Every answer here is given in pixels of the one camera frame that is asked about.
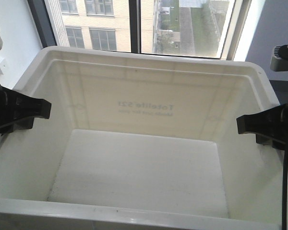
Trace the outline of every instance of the black cable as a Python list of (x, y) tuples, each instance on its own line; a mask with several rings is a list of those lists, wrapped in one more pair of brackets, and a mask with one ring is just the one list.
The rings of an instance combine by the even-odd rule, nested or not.
[(285, 145), (282, 185), (282, 230), (287, 230), (288, 135)]

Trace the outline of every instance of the grass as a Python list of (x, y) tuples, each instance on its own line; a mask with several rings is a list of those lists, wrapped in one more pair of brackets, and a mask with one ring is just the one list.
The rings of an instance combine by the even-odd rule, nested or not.
[(171, 6), (174, 8), (170, 9), (170, 30), (180, 31), (179, 26), (179, 0), (171, 0)]
[(215, 57), (218, 40), (208, 6), (191, 8), (191, 16), (196, 55)]
[(161, 30), (179, 31), (179, 0), (164, 1), (162, 7), (174, 7), (170, 8), (169, 15), (159, 15), (161, 19)]

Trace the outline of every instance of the building window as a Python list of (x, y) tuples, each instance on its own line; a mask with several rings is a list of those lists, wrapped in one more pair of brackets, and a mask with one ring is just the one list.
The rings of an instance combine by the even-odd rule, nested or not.
[(66, 33), (70, 47), (84, 48), (81, 28), (68, 28)]
[(90, 29), (93, 49), (116, 51), (115, 31)]
[(60, 0), (60, 6), (63, 13), (78, 13), (76, 0)]
[(112, 0), (85, 0), (87, 14), (113, 15)]

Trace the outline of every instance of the window sill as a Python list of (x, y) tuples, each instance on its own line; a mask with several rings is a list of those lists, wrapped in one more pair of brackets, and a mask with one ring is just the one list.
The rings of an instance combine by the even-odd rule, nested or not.
[(78, 13), (67, 13), (67, 12), (62, 12), (62, 15), (74, 15), (74, 16), (79, 16)]
[(109, 14), (94, 14), (94, 13), (87, 13), (88, 17), (106, 17), (106, 18), (114, 18), (114, 15)]

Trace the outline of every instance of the wall outlet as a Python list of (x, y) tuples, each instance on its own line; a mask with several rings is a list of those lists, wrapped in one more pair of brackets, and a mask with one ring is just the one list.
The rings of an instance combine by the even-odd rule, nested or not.
[(4, 74), (7, 69), (7, 64), (5, 58), (0, 57), (0, 74)]

